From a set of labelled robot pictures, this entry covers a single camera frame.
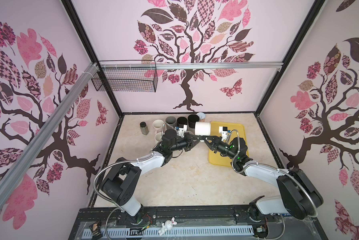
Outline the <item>all black mug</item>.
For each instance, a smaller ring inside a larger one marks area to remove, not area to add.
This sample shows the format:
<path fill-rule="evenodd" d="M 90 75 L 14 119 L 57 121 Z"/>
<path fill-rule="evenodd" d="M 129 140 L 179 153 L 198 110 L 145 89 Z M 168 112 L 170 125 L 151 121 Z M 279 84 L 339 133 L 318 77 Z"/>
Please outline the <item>all black mug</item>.
<path fill-rule="evenodd" d="M 194 133 L 195 124 L 199 121 L 199 116 L 197 114 L 191 114 L 187 117 L 188 129 Z"/>

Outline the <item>black mug white base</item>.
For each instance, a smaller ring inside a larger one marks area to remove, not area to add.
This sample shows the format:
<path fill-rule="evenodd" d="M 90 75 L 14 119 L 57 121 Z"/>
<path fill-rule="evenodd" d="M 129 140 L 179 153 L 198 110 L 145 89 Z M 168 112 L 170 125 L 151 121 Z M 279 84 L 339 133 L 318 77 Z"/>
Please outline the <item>black mug white base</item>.
<path fill-rule="evenodd" d="M 188 125 L 188 120 L 186 117 L 179 117 L 177 118 L 177 127 L 183 128 L 183 126 Z"/>

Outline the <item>grey mug front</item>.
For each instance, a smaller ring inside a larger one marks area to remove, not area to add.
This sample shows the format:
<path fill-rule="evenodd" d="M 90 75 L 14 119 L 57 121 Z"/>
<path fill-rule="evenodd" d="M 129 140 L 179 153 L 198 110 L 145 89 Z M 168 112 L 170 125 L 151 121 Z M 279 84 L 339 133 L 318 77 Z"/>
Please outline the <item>grey mug front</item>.
<path fill-rule="evenodd" d="M 175 130 L 177 127 L 177 119 L 174 116 L 169 116 L 165 119 L 165 123 L 168 129 Z"/>

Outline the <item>white ribbed mug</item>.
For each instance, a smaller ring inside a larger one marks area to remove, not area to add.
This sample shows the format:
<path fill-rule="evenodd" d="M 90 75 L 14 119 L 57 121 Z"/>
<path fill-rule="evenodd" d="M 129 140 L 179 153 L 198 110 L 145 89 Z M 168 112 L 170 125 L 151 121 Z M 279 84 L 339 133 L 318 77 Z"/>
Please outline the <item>white ribbed mug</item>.
<path fill-rule="evenodd" d="M 159 132 L 155 134 L 155 142 L 159 143 L 162 140 L 163 133 Z"/>

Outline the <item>pink mug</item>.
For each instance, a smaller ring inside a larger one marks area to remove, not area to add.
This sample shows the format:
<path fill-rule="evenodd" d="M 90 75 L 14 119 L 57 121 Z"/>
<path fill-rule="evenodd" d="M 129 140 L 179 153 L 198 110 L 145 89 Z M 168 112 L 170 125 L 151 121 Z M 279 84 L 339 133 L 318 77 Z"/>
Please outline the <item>pink mug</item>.
<path fill-rule="evenodd" d="M 155 134 L 161 132 L 163 130 L 165 122 L 163 120 L 154 120 L 153 121 L 153 128 L 154 128 L 154 132 Z"/>

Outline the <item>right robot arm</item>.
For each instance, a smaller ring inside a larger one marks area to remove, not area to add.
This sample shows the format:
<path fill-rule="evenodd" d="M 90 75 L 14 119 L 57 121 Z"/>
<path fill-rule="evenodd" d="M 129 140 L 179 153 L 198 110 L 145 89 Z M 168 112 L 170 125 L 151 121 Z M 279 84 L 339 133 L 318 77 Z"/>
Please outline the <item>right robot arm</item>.
<path fill-rule="evenodd" d="M 277 196 L 262 196 L 251 202 L 253 216 L 289 214 L 299 220 L 317 217 L 323 198 L 301 169 L 280 169 L 256 162 L 246 154 L 248 147 L 240 136 L 231 139 L 232 131 L 222 133 L 220 137 L 210 133 L 210 130 L 195 130 L 211 151 L 230 158 L 235 173 L 278 188 Z"/>

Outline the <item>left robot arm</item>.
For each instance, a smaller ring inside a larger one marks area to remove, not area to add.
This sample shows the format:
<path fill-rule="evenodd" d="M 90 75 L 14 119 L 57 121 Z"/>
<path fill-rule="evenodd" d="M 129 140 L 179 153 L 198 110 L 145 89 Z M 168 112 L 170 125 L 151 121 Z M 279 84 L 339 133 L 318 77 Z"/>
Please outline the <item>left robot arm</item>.
<path fill-rule="evenodd" d="M 131 217 L 142 211 L 142 204 L 135 198 L 134 192 L 139 178 L 151 170 L 166 165 L 174 151 L 190 151 L 207 136 L 184 133 L 183 137 L 174 130 L 167 130 L 151 153 L 134 160 L 119 158 L 101 170 L 95 177 L 93 187 L 96 195 L 113 203 Z"/>

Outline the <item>white bunny figurine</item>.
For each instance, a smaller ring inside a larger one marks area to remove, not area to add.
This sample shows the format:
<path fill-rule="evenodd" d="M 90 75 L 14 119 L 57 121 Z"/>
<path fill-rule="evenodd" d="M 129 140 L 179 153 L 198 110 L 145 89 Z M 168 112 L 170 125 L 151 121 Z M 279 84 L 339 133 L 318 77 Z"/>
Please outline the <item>white bunny figurine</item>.
<path fill-rule="evenodd" d="M 175 217 L 172 217 L 170 220 L 165 221 L 162 223 L 161 229 L 158 231 L 160 236 L 163 236 L 166 232 L 170 231 L 173 226 L 177 225 L 178 223 L 175 221 Z"/>

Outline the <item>aluminium rail back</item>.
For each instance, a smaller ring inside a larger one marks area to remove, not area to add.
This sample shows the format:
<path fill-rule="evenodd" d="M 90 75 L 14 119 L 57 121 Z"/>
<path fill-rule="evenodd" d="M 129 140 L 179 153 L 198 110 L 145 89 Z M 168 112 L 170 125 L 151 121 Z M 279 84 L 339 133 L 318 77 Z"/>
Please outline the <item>aluminium rail back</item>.
<path fill-rule="evenodd" d="M 246 63 L 182 63 L 182 64 L 132 64 L 132 63 L 116 63 L 100 62 L 100 66 L 104 69 L 109 68 L 148 68 L 156 70 L 195 70 L 195 69 L 281 69 L 282 62 L 246 62 Z"/>

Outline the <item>aluminium rail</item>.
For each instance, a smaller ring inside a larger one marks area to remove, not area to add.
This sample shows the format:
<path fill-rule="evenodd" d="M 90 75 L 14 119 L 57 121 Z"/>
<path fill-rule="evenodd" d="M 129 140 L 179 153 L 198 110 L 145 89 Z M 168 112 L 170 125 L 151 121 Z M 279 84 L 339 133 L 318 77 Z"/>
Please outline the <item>aluminium rail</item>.
<path fill-rule="evenodd" d="M 109 68 L 148 68 L 156 70 L 195 70 L 195 69 L 281 69 L 282 62 L 246 62 L 246 63 L 182 63 L 182 64 L 132 64 L 132 63 L 116 63 L 100 62 L 100 66 L 104 69 Z"/>
<path fill-rule="evenodd" d="M 74 84 L 70 92 L 64 97 L 56 110 L 41 127 L 40 132 L 25 147 L 19 159 L 10 167 L 9 171 L 0 180 L 0 209 L 18 186 L 31 164 L 37 158 L 44 145 L 47 143 L 59 123 L 67 114 L 69 108 L 79 97 L 85 85 L 92 79 L 99 70 L 99 64 L 91 63 L 80 75 L 78 82 Z"/>

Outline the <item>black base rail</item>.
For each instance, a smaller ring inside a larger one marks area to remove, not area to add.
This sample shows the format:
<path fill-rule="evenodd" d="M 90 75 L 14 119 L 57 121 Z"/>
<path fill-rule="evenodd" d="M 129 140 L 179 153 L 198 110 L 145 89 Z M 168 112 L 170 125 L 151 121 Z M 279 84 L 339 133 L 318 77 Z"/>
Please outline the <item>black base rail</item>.
<path fill-rule="evenodd" d="M 102 230 L 112 228 L 161 228 L 175 217 L 174 227 L 252 226 L 253 236 L 181 237 L 149 239 L 103 239 Z M 265 215 L 257 221 L 249 216 L 248 205 L 146 207 L 142 219 L 131 218 L 116 208 L 80 209 L 69 235 L 70 240 L 326 240 L 328 237 L 316 218 L 298 220 L 289 214 Z"/>

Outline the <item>aluminium rail left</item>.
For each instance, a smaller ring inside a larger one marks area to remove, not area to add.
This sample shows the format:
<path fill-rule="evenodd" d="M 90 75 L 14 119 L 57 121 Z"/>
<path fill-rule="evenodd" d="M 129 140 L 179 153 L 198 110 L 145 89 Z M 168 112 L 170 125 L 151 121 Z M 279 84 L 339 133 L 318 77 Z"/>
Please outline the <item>aluminium rail left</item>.
<path fill-rule="evenodd" d="M 92 79 L 99 70 L 99 64 L 91 63 L 80 75 L 78 82 L 74 84 L 70 92 L 64 97 L 56 110 L 41 127 L 40 132 L 25 147 L 19 159 L 10 167 L 9 171 L 0 180 L 0 209 L 18 186 L 31 164 L 37 158 L 44 145 L 47 143 L 59 123 L 67 114 L 69 108 L 79 97 L 85 85 Z"/>

